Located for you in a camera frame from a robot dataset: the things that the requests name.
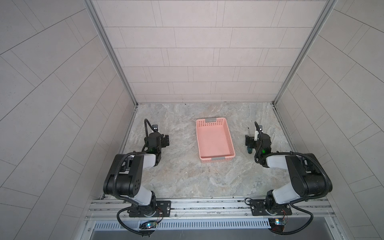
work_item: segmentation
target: black mounting plate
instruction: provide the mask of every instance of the black mounting plate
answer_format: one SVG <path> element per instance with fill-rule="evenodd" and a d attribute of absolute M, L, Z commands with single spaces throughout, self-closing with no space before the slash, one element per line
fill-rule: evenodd
<path fill-rule="evenodd" d="M 252 216 L 274 216 L 269 214 L 265 210 L 265 200 L 250 199 L 249 204 L 251 205 Z M 280 205 L 281 208 L 276 208 L 277 215 L 284 215 L 283 210 L 286 215 L 292 215 L 291 208 L 288 204 Z"/>
<path fill-rule="evenodd" d="M 170 201 L 156 201 L 156 206 L 160 208 L 163 211 L 164 217 L 170 216 Z M 159 211 L 157 210 L 156 213 L 151 217 L 158 217 Z M 147 217 L 144 214 L 133 214 L 129 213 L 129 217 Z"/>

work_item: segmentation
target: gray marble surface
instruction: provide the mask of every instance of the gray marble surface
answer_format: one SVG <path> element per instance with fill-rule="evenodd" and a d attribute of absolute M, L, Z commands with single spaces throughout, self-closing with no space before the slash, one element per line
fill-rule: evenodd
<path fill-rule="evenodd" d="M 200 118 L 227 119 L 236 157 L 227 162 L 201 163 L 196 123 Z M 159 125 L 169 135 L 170 146 L 162 149 L 158 166 L 143 170 L 142 184 L 165 197 L 228 197 L 265 195 L 285 185 L 285 170 L 264 168 L 254 162 L 245 147 L 248 127 L 253 136 L 254 121 L 271 136 L 272 151 L 290 147 L 270 103 L 195 103 L 139 105 L 125 152 L 141 151 L 144 145 L 144 119 Z"/>

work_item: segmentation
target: tiled wall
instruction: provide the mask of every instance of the tiled wall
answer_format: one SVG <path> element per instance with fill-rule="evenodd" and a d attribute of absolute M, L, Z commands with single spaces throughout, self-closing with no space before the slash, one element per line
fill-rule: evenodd
<path fill-rule="evenodd" d="M 384 1 L 339 0 L 277 108 L 312 152 L 349 239 L 384 239 Z"/>
<path fill-rule="evenodd" d="M 133 107 L 81 0 L 0 1 L 0 238 L 69 240 Z"/>
<path fill-rule="evenodd" d="M 325 1 L 93 3 L 139 102 L 263 102 Z"/>

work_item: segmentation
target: metal vent grille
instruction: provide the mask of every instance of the metal vent grille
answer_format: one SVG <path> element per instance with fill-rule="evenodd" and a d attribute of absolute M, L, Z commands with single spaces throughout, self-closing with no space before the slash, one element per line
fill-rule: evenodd
<path fill-rule="evenodd" d="M 269 221 L 254 219 L 178 219 L 161 222 L 157 229 L 234 229 L 234 228 L 270 228 Z"/>

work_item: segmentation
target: pink plastic basket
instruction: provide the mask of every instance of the pink plastic basket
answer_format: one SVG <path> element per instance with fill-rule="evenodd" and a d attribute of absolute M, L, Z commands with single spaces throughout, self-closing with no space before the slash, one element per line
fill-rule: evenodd
<path fill-rule="evenodd" d="M 235 157 L 225 118 L 197 119 L 196 134 L 201 162 L 229 161 Z"/>

